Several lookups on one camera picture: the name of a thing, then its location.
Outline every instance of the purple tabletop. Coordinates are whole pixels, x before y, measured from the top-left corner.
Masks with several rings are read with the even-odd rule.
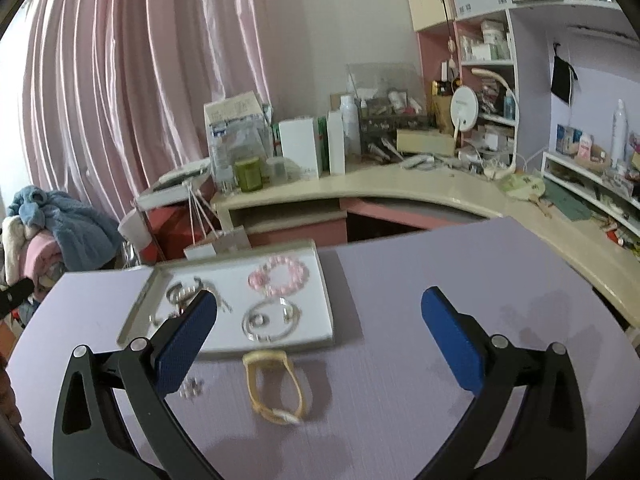
[[[640,405],[640,360],[620,327],[590,285],[513,219],[321,250],[320,259],[335,346],[292,356],[309,403],[303,425],[275,426],[255,415],[237,360],[196,361],[190,374],[203,382],[203,394],[168,397],[191,439],[228,480],[415,477],[472,399],[420,316],[420,297],[433,285],[489,334],[527,348],[567,346],[586,412],[590,472]],[[148,274],[65,275],[18,342],[8,371],[27,440],[47,471],[73,348],[115,350]],[[264,395],[270,405],[295,406],[284,375],[271,375]],[[482,462],[499,453],[521,398],[514,393]],[[126,398],[118,400],[142,457],[158,464]]]

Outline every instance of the cream curved desk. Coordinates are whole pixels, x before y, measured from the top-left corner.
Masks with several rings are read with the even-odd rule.
[[[571,222],[558,210],[546,218],[533,204],[508,198],[482,178],[445,169],[407,171],[397,165],[359,168],[345,175],[298,181],[224,198],[212,206],[223,229],[234,212],[257,206],[329,198],[395,198],[448,206],[485,218],[512,217],[544,240],[596,288],[633,327],[640,327],[640,264],[594,222]]]

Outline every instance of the curtain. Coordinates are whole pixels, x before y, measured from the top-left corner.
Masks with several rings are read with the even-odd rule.
[[[207,156],[203,104],[270,100],[261,0],[27,0],[18,98],[31,181],[122,218]]]

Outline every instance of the white round fan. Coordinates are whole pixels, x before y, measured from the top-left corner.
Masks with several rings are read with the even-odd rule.
[[[468,86],[458,88],[451,101],[451,121],[456,127],[453,134],[454,146],[457,145],[459,132],[468,132],[476,126],[478,111],[479,104],[476,93]]]

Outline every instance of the jewelry tray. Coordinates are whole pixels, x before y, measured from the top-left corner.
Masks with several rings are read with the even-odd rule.
[[[242,319],[251,307],[264,300],[264,295],[250,288],[247,279],[270,256],[276,255],[295,256],[309,271],[302,290],[286,296],[287,301],[299,308],[300,319],[286,338],[271,343],[250,341],[242,332]],[[214,285],[218,293],[218,318],[200,350],[201,357],[235,357],[259,349],[296,351],[328,346],[334,342],[334,318],[316,244],[312,240],[303,240],[201,260],[157,264],[127,316],[116,340],[117,345],[124,348],[137,337],[151,338],[158,327],[153,325],[150,316],[162,321],[175,311],[166,298],[169,286],[178,281],[185,286],[193,285],[194,276],[200,277],[205,284]],[[231,307],[231,312],[223,308],[221,300]]]

